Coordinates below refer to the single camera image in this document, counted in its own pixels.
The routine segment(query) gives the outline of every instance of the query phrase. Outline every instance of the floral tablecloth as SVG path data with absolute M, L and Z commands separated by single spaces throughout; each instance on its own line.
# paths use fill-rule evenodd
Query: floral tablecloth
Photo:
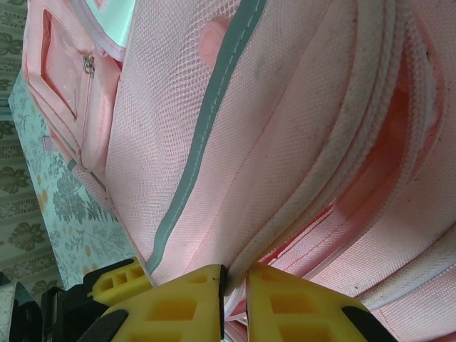
M 65 288 L 134 255 L 122 227 L 74 179 L 61 156 L 43 150 L 48 131 L 21 73 L 9 105 Z

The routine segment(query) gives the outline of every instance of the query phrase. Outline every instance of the black plastic part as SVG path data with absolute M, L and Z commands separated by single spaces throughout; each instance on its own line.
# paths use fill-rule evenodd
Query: black plastic part
M 220 313 L 220 340 L 225 338 L 225 311 L 223 296 L 225 293 L 225 286 L 227 284 L 228 271 L 225 266 L 220 265 L 220 280 L 219 280 L 219 313 Z
M 108 309 L 88 296 L 97 280 L 104 273 L 132 263 L 133 259 L 126 259 L 86 274 L 82 284 L 68 291 L 54 287 L 45 292 L 41 297 L 45 341 L 52 337 L 53 342 L 76 342 Z
M 76 285 L 57 297 L 53 342 L 76 342 L 108 306 L 87 297 L 83 285 Z
M 117 310 L 97 319 L 78 342 L 111 342 L 127 317 L 126 310 Z
M 397 342 L 388 330 L 370 312 L 346 306 L 342 308 L 345 316 L 353 323 L 367 342 Z
M 34 301 L 19 306 L 14 301 L 9 340 L 24 342 L 41 342 L 41 328 L 43 316 L 40 307 Z

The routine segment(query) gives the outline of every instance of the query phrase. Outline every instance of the zipper pull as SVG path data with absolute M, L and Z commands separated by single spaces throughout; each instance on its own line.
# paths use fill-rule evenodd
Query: zipper pull
M 93 74 L 95 73 L 95 64 L 94 64 L 94 58 L 89 57 L 89 56 L 84 56 L 83 57 L 83 69 L 84 73 L 86 75 L 90 75 L 91 78 L 93 78 Z

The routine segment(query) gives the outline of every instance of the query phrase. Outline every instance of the yellow plastic part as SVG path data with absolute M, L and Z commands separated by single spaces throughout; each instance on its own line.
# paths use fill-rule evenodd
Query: yellow plastic part
M 144 274 L 138 259 L 133 260 L 129 265 L 102 274 L 88 296 L 93 296 L 98 303 L 113 306 L 150 290 L 152 284 Z
M 369 312 L 351 297 L 266 264 L 255 264 L 247 277 L 250 342 L 366 342 L 345 306 Z
M 222 267 L 210 265 L 110 307 L 128 317 L 112 342 L 220 341 Z

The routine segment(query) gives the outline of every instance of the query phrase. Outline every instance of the patterned fabric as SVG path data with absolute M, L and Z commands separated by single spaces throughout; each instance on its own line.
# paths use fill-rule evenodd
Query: patterned fabric
M 89 197 L 58 153 L 43 150 L 41 138 L 48 131 L 21 75 L 9 104 L 65 288 L 81 283 L 89 271 L 134 255 L 120 224 Z
M 21 68 L 26 0 L 0 0 L 0 98 L 7 99 Z
M 0 284 L 0 342 L 8 342 L 13 316 L 14 300 L 19 305 L 33 301 L 21 283 Z
M 16 129 L 7 121 L 0 122 L 0 223 L 0 270 L 40 302 L 61 278 Z
M 15 292 L 15 284 L 11 283 L 0 286 L 0 342 L 7 342 L 9 340 Z

